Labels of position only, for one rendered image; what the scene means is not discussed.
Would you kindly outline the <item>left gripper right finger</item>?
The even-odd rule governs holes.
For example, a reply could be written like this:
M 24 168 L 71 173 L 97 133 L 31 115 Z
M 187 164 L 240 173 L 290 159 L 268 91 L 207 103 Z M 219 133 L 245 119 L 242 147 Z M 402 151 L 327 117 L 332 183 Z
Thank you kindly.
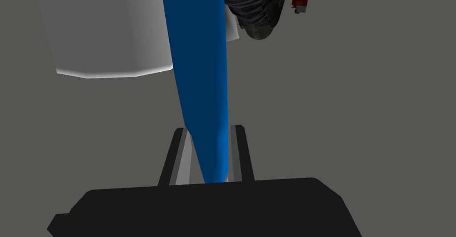
M 230 126 L 229 144 L 226 182 L 253 182 L 255 177 L 247 135 L 242 125 Z

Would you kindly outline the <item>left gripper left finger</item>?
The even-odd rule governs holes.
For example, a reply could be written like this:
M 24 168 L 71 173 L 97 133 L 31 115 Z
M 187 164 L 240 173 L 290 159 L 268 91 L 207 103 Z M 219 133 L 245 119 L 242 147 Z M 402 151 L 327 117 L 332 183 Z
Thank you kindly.
M 158 186 L 203 183 L 192 137 L 186 128 L 177 128 L 161 170 Z

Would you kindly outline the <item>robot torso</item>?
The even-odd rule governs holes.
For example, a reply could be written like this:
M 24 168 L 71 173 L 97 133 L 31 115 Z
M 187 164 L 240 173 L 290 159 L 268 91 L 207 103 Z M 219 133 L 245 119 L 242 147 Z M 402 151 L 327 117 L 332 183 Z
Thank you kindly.
M 130 78 L 173 69 L 165 11 L 193 45 L 217 34 L 214 0 L 37 0 L 56 72 Z

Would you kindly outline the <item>blue book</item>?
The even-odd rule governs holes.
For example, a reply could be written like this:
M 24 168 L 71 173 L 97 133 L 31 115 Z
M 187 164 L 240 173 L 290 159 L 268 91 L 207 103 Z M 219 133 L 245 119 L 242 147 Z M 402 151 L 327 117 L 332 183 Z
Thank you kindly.
M 205 183 L 228 173 L 228 98 L 224 0 L 163 0 L 185 127 Z

